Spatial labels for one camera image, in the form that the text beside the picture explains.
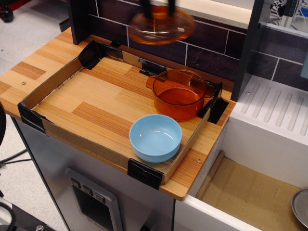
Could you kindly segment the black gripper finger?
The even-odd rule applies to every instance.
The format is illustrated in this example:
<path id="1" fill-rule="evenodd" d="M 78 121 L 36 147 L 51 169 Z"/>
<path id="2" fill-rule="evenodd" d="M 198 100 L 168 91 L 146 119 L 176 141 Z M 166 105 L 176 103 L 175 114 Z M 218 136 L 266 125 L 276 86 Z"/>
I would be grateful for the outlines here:
<path id="1" fill-rule="evenodd" d="M 168 0 L 168 14 L 173 16 L 175 12 L 175 0 Z"/>
<path id="2" fill-rule="evenodd" d="M 152 19 L 152 5 L 150 0 L 140 0 L 140 5 L 143 9 L 144 16 L 147 19 Z"/>

